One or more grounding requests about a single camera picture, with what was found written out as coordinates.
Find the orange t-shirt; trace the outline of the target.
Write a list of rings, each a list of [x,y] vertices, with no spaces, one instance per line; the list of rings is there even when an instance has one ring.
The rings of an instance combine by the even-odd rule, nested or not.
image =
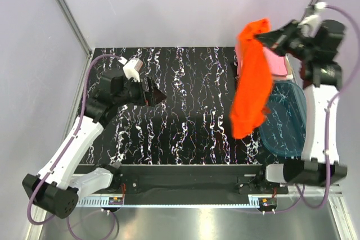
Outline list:
[[[266,103],[273,88],[273,79],[264,46],[255,39],[271,29],[268,19],[248,23],[237,36],[238,83],[230,110],[232,136],[243,139],[261,126],[269,109]]]

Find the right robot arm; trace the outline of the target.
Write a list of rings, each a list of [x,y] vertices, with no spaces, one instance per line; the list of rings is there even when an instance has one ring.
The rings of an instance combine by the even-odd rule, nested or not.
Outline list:
[[[323,20],[312,37],[305,36],[300,22],[255,35],[278,56],[291,54],[301,61],[307,116],[305,142],[298,160],[268,165],[255,179],[258,191],[268,193],[276,183],[330,186],[347,175],[336,146],[336,113],[343,75],[334,60],[345,37],[346,27],[336,20]]]

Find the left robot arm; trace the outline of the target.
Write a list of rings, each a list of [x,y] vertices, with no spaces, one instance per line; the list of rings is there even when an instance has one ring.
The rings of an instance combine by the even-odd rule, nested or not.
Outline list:
[[[162,103],[166,95],[153,78],[146,79],[145,90],[139,73],[127,75],[121,70],[109,70],[101,76],[92,95],[84,96],[82,110],[62,145],[49,162],[36,174],[27,174],[22,186],[29,197],[28,220],[32,206],[37,206],[60,219],[68,217],[79,200],[99,190],[117,192],[122,184],[119,165],[98,165],[91,172],[73,179],[84,154],[124,105],[151,106]]]

